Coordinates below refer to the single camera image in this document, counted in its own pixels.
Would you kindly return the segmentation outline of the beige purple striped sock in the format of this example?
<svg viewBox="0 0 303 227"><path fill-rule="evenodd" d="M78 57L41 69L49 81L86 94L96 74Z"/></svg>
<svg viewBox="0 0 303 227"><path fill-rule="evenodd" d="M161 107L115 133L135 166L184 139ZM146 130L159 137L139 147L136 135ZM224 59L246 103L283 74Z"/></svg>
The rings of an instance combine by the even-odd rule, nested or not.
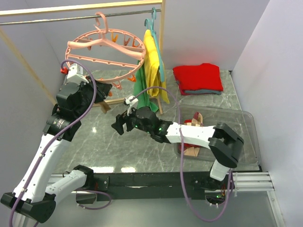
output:
<svg viewBox="0 0 303 227"><path fill-rule="evenodd" d="M201 113L196 112L192 119L187 119L184 121L184 125L203 127L203 116Z"/></svg>

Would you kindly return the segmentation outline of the red fleece sock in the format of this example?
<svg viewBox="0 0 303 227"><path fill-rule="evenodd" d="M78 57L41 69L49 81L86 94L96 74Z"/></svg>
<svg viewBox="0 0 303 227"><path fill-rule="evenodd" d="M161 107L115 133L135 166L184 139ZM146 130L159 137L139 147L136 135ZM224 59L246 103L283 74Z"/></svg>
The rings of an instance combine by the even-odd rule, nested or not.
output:
<svg viewBox="0 0 303 227"><path fill-rule="evenodd" d="M193 119L186 119L184 121L184 125L192 125ZM193 148L194 146L191 144L184 143L184 152L187 152L188 149ZM178 151L181 152L181 144L178 145Z"/></svg>

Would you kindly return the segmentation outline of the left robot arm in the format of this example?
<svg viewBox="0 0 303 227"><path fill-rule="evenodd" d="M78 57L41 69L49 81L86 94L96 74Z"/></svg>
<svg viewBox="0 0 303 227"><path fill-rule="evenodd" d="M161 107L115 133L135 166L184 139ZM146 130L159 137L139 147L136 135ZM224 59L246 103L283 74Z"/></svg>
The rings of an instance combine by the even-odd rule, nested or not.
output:
<svg viewBox="0 0 303 227"><path fill-rule="evenodd" d="M78 165L52 185L49 179L81 126L81 118L94 103L104 101L112 85L92 82L66 82L56 95L57 103L43 129L38 151L21 182L12 192L6 192L1 203L37 223L45 223L56 205L76 189L95 189L92 169Z"/></svg>

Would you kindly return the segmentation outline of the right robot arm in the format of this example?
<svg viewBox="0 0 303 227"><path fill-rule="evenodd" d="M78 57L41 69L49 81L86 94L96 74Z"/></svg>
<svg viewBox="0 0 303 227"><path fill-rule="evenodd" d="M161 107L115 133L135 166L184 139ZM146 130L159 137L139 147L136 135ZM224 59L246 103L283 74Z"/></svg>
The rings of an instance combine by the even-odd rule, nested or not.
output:
<svg viewBox="0 0 303 227"><path fill-rule="evenodd" d="M244 145L244 139L225 123L206 127L181 125L159 119L149 107L129 108L117 115L111 126L119 135L136 128L159 143L179 143L211 150L215 161L204 183L209 189L218 189L224 184L229 170L237 167Z"/></svg>

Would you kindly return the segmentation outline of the brown patterned sock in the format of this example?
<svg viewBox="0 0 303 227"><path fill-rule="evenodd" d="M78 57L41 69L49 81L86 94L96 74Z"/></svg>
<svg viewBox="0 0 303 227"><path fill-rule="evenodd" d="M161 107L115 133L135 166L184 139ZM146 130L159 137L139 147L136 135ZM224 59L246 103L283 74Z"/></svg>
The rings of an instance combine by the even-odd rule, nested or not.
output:
<svg viewBox="0 0 303 227"><path fill-rule="evenodd" d="M111 110L111 107L109 104L105 101L99 103L101 110L104 114L106 114L109 110Z"/></svg>

